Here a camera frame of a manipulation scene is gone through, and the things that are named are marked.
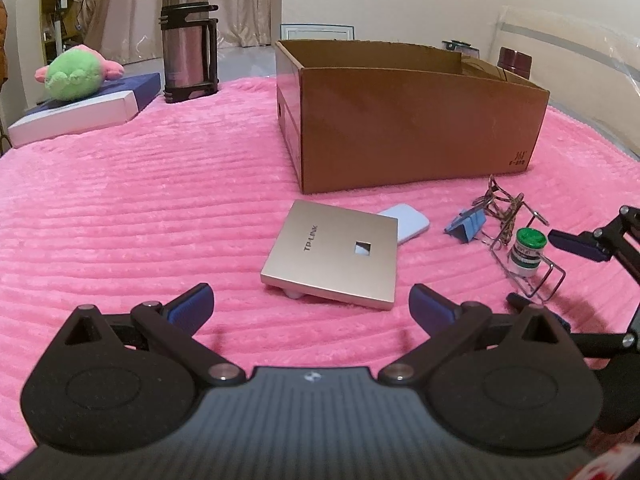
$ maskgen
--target gray stripe on headboard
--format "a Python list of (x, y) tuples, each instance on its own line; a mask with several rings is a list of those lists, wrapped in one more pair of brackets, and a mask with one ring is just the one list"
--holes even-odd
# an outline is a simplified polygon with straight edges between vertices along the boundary
[(580, 56), (593, 59), (598, 63), (602, 63), (603, 65), (617, 70), (618, 72), (630, 75), (633, 79), (636, 80), (636, 82), (640, 83), (640, 70), (638, 70), (637, 68), (615, 58), (609, 57), (607, 56), (607, 54), (603, 54), (601, 52), (598, 52), (597, 50), (593, 50), (588, 46), (584, 46), (580, 43), (575, 43), (575, 41), (565, 40), (564, 38), (559, 38), (558, 36), (554, 36), (553, 34), (547, 34), (546, 32), (540, 32), (539, 30), (521, 27), (519, 25), (511, 25), (510, 23), (502, 23), (502, 25), (500, 26), (500, 30), (503, 30), (504, 32), (511, 32), (513, 34), (519, 34), (520, 36), (526, 36), (527, 38), (532, 38), (534, 40), (544, 41), (545, 43), (549, 43), (555, 46), (559, 46), (560, 48), (564, 48), (565, 50), (575, 52)]

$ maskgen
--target blue binder clip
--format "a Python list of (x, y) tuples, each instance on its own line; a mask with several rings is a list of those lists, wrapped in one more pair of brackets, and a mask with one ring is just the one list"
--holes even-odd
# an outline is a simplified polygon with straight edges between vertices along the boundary
[(474, 239), (486, 222), (484, 215), (485, 203), (467, 209), (456, 216), (452, 222), (444, 228), (446, 234), (456, 237), (463, 243), (469, 243)]

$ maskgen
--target open box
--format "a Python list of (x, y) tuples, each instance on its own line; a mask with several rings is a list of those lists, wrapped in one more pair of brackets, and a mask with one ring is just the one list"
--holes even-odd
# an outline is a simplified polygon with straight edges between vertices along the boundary
[(479, 59), (380, 41), (276, 42), (303, 193), (527, 169), (549, 92)]

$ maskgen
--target gold square router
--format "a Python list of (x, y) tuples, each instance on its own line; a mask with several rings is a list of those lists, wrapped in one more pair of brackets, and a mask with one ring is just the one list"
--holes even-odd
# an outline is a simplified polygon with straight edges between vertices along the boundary
[(260, 280), (328, 300), (389, 310), (396, 295), (398, 220), (296, 200)]

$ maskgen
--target plush toy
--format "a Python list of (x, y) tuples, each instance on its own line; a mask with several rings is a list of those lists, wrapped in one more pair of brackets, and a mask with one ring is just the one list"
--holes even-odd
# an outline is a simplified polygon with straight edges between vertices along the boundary
[(104, 59), (99, 52), (78, 45), (63, 52), (49, 66), (36, 71), (49, 95), (59, 101), (74, 101), (96, 93), (105, 80), (124, 74), (120, 63)]

